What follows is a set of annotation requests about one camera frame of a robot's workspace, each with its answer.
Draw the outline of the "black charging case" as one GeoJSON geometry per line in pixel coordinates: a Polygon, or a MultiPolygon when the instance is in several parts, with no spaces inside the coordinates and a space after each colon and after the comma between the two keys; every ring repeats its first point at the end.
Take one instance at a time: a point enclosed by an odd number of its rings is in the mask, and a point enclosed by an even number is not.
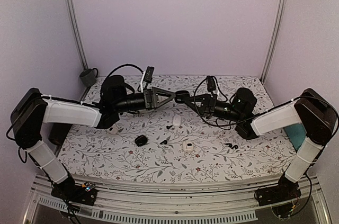
{"type": "Polygon", "coordinates": [[[185,103],[185,100],[190,97],[190,93],[186,90],[180,90],[175,92],[175,102],[178,104],[185,103]]]}

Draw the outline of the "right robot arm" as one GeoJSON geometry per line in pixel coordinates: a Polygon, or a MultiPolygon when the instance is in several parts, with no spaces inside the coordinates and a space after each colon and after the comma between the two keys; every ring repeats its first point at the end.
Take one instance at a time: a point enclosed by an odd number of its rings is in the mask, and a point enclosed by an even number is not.
{"type": "Polygon", "coordinates": [[[186,104],[203,119],[216,117],[230,121],[237,133],[247,140],[276,129],[302,125],[304,140],[274,188],[274,196],[279,201],[294,193],[297,182],[338,130],[338,112],[311,88],[261,114],[253,114],[257,99],[251,90],[243,87],[237,90],[230,103],[219,101],[214,93],[190,95],[188,91],[176,92],[175,100],[186,104]]]}

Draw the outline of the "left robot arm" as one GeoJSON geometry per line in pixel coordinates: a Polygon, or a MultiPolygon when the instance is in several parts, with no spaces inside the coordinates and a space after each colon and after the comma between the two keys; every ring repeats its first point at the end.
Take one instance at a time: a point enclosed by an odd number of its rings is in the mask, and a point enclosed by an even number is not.
{"type": "Polygon", "coordinates": [[[66,199],[73,200],[78,196],[79,189],[70,181],[71,176],[66,168],[42,141],[42,124],[80,124],[108,129],[119,121],[119,115],[123,112],[157,109],[174,98],[174,92],[157,87],[134,92],[121,75],[109,76],[104,80],[98,104],[63,101],[31,88],[11,114],[10,131],[16,144],[58,184],[58,191],[66,199]]]}

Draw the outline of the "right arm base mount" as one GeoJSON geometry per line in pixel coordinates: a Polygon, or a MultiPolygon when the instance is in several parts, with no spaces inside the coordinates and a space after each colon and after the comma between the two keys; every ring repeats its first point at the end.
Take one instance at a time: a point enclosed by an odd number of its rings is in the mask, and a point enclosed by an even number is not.
{"type": "Polygon", "coordinates": [[[254,198],[259,206],[280,203],[299,198],[301,191],[298,183],[262,186],[254,192],[254,198]]]}

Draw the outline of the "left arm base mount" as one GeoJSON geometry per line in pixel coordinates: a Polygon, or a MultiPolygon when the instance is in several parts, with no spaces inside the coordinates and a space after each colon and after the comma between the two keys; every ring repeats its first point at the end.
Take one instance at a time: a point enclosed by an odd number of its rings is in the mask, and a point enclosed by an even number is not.
{"type": "Polygon", "coordinates": [[[86,187],[76,185],[73,181],[63,181],[60,184],[55,184],[51,192],[51,195],[56,198],[89,206],[94,205],[97,194],[97,189],[88,190],[86,187]]]}

